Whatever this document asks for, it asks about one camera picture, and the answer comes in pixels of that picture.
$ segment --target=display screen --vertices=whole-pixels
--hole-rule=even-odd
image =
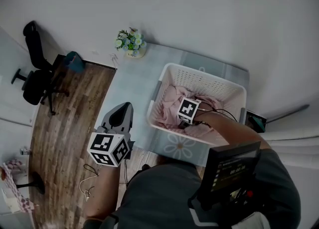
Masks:
[[[211,191],[227,187],[250,172],[256,152],[255,150],[219,162]]]

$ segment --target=checkered cloth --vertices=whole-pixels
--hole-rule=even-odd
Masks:
[[[135,146],[195,165],[206,166],[211,146],[183,138],[173,133],[157,130],[146,121],[146,113],[160,74],[167,63],[186,67],[227,79],[248,89],[249,73],[226,63],[173,49],[148,44],[147,52],[140,59],[124,58],[117,70],[103,101],[94,128],[97,129],[107,112],[124,102],[131,102],[134,109],[133,127],[130,131]]]
[[[4,183],[10,188],[17,199],[19,208],[22,212],[30,213],[34,209],[34,204],[30,201],[29,198],[23,197],[19,189],[16,188],[16,185],[13,180],[14,174],[26,173],[26,170],[22,168],[22,162],[17,159],[11,160],[7,163],[3,163],[3,168],[6,174]]]

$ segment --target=black office chair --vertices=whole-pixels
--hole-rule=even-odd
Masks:
[[[44,99],[48,97],[51,115],[55,115],[52,109],[52,93],[64,93],[66,97],[69,96],[68,91],[55,89],[55,86],[60,77],[64,77],[65,73],[60,72],[52,81],[54,73],[46,70],[31,71],[28,77],[20,74],[20,68],[16,71],[11,84],[18,78],[24,81],[22,86],[24,99],[32,105],[37,105],[39,102],[44,104]]]
[[[38,31],[36,31],[36,25],[34,21],[29,22],[23,29],[23,35],[25,36],[25,42],[28,46],[32,65],[39,70],[35,72],[31,71],[28,77],[20,74],[18,69],[11,81],[11,84],[18,78],[25,83],[22,90],[24,91],[24,99],[32,105],[37,105],[39,102],[44,104],[44,100],[48,97],[50,111],[52,115],[55,112],[52,109],[52,93],[64,93],[65,96],[69,96],[68,91],[61,91],[55,89],[60,77],[65,77],[64,72],[60,72],[54,79],[54,72],[59,63],[64,59],[64,55],[58,55],[53,65],[51,65],[43,56],[41,39]]]
[[[29,22],[23,29],[25,42],[29,50],[32,65],[38,69],[54,72],[59,64],[56,59],[51,65],[43,56],[41,39],[39,32],[36,30],[35,21]]]

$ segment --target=white laundry basket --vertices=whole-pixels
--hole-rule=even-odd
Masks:
[[[205,134],[202,138],[194,138],[163,128],[156,121],[162,111],[161,102],[164,94],[170,85],[183,86],[191,92],[212,96],[220,101],[223,109],[229,111],[238,122],[245,122],[247,94],[243,86],[196,69],[169,63],[165,65],[159,77],[148,108],[147,120],[152,127],[213,146],[227,145],[224,138],[216,131]]]

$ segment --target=black device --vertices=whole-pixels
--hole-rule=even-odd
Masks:
[[[225,228],[258,210],[252,186],[259,148],[260,142],[211,148],[200,188],[188,200],[189,208],[194,209],[191,202],[196,197],[205,211],[221,205],[219,225]]]

